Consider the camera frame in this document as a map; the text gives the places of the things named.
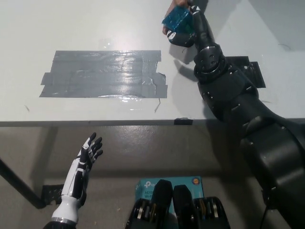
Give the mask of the person's hand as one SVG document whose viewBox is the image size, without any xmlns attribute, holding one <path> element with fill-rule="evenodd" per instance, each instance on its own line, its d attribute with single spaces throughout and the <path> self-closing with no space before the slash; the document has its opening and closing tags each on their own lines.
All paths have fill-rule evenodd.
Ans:
<svg viewBox="0 0 305 229">
<path fill-rule="evenodd" d="M 173 0 L 162 21 L 163 34 L 186 32 L 187 24 L 191 21 L 191 13 L 186 0 Z"/>
</svg>

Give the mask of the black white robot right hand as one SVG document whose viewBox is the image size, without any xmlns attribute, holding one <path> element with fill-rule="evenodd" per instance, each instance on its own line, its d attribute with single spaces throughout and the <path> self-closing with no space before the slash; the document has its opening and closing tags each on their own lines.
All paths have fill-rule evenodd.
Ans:
<svg viewBox="0 0 305 229">
<path fill-rule="evenodd" d="M 214 47 L 217 44 L 214 42 L 211 35 L 207 19 L 198 5 L 187 0 L 190 13 L 193 17 L 194 34 L 177 33 L 169 31 L 166 35 L 169 42 L 173 45 L 189 48 L 193 45 L 196 46 L 198 51 L 207 49 L 207 47 Z"/>
</svg>

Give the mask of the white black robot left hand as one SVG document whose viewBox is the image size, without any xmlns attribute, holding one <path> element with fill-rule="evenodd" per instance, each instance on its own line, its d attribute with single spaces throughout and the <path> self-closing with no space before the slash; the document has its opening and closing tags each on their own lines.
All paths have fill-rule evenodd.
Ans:
<svg viewBox="0 0 305 229">
<path fill-rule="evenodd" d="M 103 154 L 102 138 L 93 133 L 85 141 L 78 155 L 73 160 L 67 174 L 61 195 L 77 200 L 77 207 L 82 207 L 86 201 L 86 189 L 89 182 L 89 173 L 97 158 Z"/>
</svg>

